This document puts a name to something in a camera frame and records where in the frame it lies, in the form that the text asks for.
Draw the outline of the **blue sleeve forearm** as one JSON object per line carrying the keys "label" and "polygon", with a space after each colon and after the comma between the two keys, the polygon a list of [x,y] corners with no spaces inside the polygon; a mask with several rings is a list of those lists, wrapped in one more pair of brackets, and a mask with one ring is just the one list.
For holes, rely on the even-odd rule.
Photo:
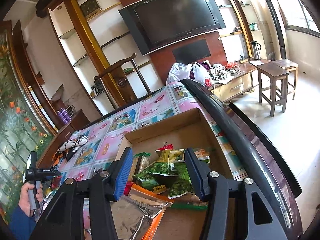
{"label": "blue sleeve forearm", "polygon": [[9,229],[17,240],[28,240],[35,225],[35,216],[27,216],[22,209],[17,206],[11,215]]}

